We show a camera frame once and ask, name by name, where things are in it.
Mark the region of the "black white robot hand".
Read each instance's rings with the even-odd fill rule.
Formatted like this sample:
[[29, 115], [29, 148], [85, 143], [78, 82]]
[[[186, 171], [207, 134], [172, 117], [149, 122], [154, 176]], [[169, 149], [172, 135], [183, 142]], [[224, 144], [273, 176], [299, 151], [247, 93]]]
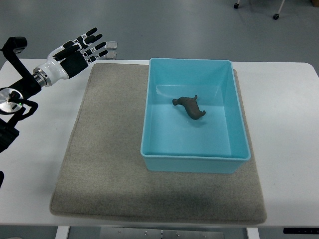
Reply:
[[89, 64], [107, 55], [105, 49], [107, 42], [101, 42], [95, 46], [102, 34], [95, 35], [94, 27], [74, 40], [69, 40], [53, 50], [45, 63], [33, 70], [33, 77], [41, 87], [50, 87], [58, 80], [71, 79], [78, 75]]

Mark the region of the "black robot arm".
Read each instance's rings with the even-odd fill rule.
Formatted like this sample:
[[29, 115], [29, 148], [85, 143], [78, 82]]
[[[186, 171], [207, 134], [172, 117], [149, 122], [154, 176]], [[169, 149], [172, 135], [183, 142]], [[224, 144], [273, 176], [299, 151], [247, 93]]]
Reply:
[[20, 80], [9, 87], [0, 89], [0, 114], [11, 115], [8, 121], [0, 120], [0, 151], [3, 152], [19, 136], [15, 128], [19, 121], [26, 119], [35, 113], [38, 103], [29, 98], [41, 91], [40, 84], [26, 69], [17, 57], [27, 47], [25, 37], [10, 37], [0, 50], [7, 61], [22, 76]]

